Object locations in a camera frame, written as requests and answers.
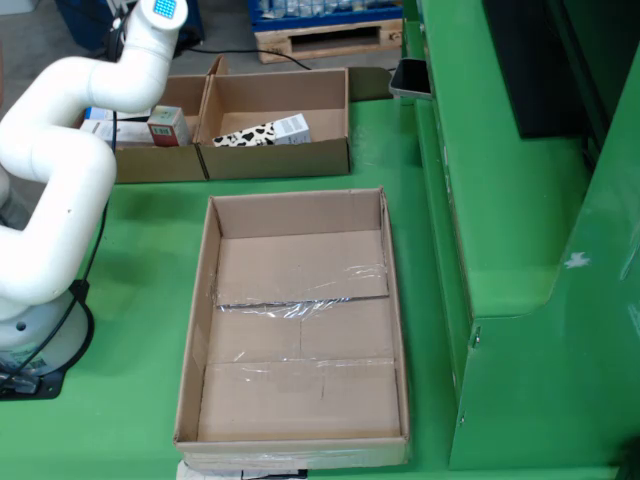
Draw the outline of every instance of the floor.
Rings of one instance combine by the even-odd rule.
[[[216,50],[256,48],[251,32],[249,11],[244,0],[201,0],[200,11],[206,41],[202,48]],[[0,119],[38,74],[52,62],[88,52],[74,43],[54,0],[41,0],[33,13],[0,16],[0,41],[4,55],[4,103]],[[286,62],[262,65],[257,54],[227,55],[231,73],[253,73],[297,70]],[[400,50],[307,60],[311,68],[343,66],[394,67]],[[173,62],[172,74],[198,74],[208,70],[213,58],[186,52]],[[33,203],[40,186],[16,182],[17,189]]]

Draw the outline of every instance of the empty cardboard box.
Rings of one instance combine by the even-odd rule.
[[[302,113],[311,143],[216,148],[213,140]],[[211,178],[349,173],[349,71],[214,75],[197,141]]]
[[[174,443],[207,471],[407,461],[381,189],[210,199]]]

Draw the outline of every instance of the small box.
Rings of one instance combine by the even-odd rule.
[[[195,135],[202,117],[202,106],[213,75],[227,70],[224,57],[216,57],[209,71],[203,75],[178,75],[167,79],[167,86],[159,105],[182,108],[190,132],[190,144],[184,147],[119,148],[118,183],[193,182],[208,180],[200,161]],[[143,124],[149,135],[149,127]]]
[[[382,189],[210,198],[174,433],[184,461],[397,465],[409,428]]]
[[[151,116],[151,109],[137,113],[118,112],[118,120],[126,120],[129,122],[146,122]],[[85,120],[113,120],[113,110],[106,108],[89,107],[85,111]]]
[[[216,147],[257,147],[301,143],[311,143],[309,126],[301,113],[213,139]]]
[[[80,130],[93,133],[111,145],[113,139],[113,121],[85,120]],[[148,147],[153,145],[153,137],[146,123],[118,122],[116,147]]]
[[[158,105],[147,120],[157,147],[184,147],[191,143],[191,134],[180,107]]]

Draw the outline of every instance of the cardboard flap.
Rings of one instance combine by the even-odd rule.
[[[400,435],[392,359],[211,365],[204,384],[201,442]]]
[[[349,91],[352,102],[393,98],[389,92],[391,73],[380,67],[350,67]]]
[[[381,228],[380,189],[289,192],[213,199],[225,238]]]
[[[380,230],[222,240],[217,305],[295,304],[388,293]]]
[[[388,297],[218,308],[208,364],[393,358],[390,309]]]

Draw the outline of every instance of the green metal cabinet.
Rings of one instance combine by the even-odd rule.
[[[591,176],[576,139],[519,137],[482,1],[418,1],[450,468],[607,465],[640,434],[640,54]],[[416,28],[408,18],[419,57]]]

